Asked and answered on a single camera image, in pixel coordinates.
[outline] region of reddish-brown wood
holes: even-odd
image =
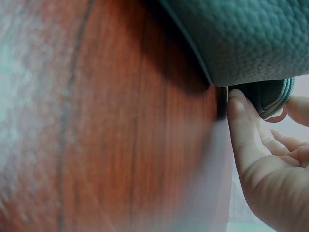
[[[224,224],[224,91],[202,78],[157,4],[2,0],[1,231]]]

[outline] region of wooden surface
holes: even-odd
[[[0,2],[1,231],[226,222],[224,94],[157,4]]]

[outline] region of hand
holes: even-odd
[[[309,98],[286,106],[309,126]],[[237,171],[253,213],[279,232],[309,232],[309,143],[270,130],[239,90],[229,94],[228,121]]]

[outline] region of dark gray textured leather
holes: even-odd
[[[219,87],[309,73],[309,0],[159,0]]]

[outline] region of finger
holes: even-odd
[[[309,165],[309,146],[301,146],[291,152],[290,157],[298,160],[300,166],[306,168]]]
[[[295,122],[309,127],[309,97],[292,96],[286,105],[286,111]]]
[[[230,128],[235,162],[240,174],[243,174],[254,162],[270,155],[263,149],[259,132],[250,113],[246,111],[247,100],[239,90],[229,94],[228,123]]]
[[[309,142],[304,142],[293,137],[285,136],[281,132],[274,129],[271,130],[271,133],[273,134],[274,138],[282,143],[289,151],[295,151],[300,146],[309,145]]]
[[[281,142],[277,141],[272,135],[270,128],[266,125],[265,121],[261,119],[256,109],[250,101],[248,101],[248,110],[254,116],[254,122],[259,131],[263,146],[265,146],[273,155],[283,156],[290,151]]]

